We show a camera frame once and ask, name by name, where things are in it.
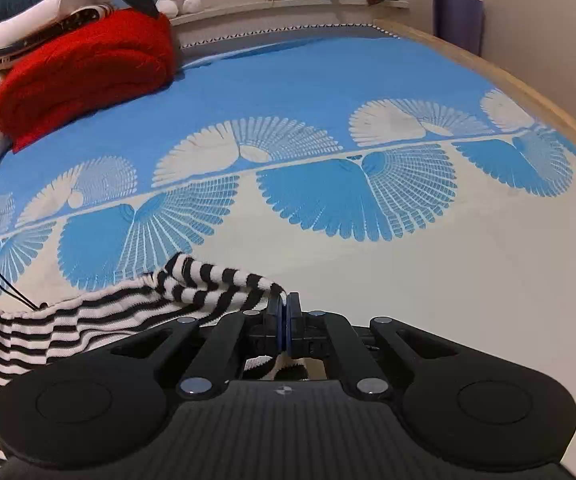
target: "folded red blanket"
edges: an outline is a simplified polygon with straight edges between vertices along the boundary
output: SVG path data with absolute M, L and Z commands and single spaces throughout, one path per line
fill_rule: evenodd
M 120 10 L 18 62 L 0 86 L 0 130 L 18 152 L 81 115 L 157 90 L 174 73 L 167 18 Z

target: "striped fabric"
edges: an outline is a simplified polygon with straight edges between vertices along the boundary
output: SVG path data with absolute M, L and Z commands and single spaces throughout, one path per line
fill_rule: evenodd
M 210 324 L 227 312 L 263 309 L 276 283 L 175 255 L 163 269 L 38 312 L 0 314 L 0 389 L 15 376 L 177 317 Z M 0 465 L 5 461 L 0 450 Z

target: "white pillow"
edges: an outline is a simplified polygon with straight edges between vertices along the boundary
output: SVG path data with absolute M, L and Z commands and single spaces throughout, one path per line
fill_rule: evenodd
M 112 0 L 43 0 L 21 14 L 0 22 L 0 48 L 60 22 L 81 7 L 109 3 Z

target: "blue and white bedding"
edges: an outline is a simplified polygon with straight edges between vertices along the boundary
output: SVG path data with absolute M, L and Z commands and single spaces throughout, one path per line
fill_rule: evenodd
M 536 367 L 576 399 L 576 146 L 419 44 L 200 62 L 0 164 L 0 271 L 35 304 L 179 250 L 261 272 L 305 310 Z

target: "black cord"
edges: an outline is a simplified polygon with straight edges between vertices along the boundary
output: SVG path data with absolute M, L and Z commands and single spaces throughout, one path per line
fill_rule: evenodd
M 28 298 L 26 298 L 23 294 L 21 294 L 16 288 L 14 288 L 14 285 L 5 279 L 5 276 L 2 275 L 1 272 L 0 272 L 0 278 L 4 281 L 5 285 L 10 287 L 17 294 L 17 296 L 15 296 L 13 293 L 11 293 L 9 290 L 7 290 L 3 285 L 1 285 L 1 283 L 0 283 L 0 289 L 2 291 L 4 291 L 4 293 L 7 294 L 8 296 L 10 296 L 11 298 L 14 298 L 17 301 L 21 301 L 21 303 L 23 303 L 25 306 L 27 306 L 30 310 L 33 310 L 34 312 L 38 312 L 42 308 L 45 308 L 48 306 L 47 303 L 41 303 L 40 306 L 36 306 L 33 302 L 31 302 Z

